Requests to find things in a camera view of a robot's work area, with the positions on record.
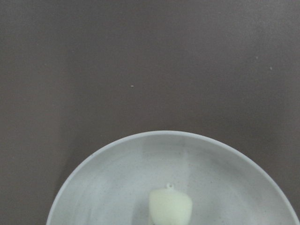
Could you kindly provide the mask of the white bun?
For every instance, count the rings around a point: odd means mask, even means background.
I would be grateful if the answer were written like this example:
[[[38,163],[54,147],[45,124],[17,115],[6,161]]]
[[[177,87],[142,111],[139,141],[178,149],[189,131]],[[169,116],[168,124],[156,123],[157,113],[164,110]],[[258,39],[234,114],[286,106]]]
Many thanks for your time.
[[[188,225],[193,202],[186,193],[167,185],[150,191],[148,208],[149,225]]]

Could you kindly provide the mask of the round cream plate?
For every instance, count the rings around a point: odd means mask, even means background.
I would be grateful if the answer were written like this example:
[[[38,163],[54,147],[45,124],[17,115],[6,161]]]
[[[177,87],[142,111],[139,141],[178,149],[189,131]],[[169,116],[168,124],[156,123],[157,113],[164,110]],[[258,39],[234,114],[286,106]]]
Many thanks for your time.
[[[214,139],[152,131],[114,141],[85,159],[60,188],[49,225],[146,225],[151,190],[188,194],[193,225],[297,225],[273,179]]]

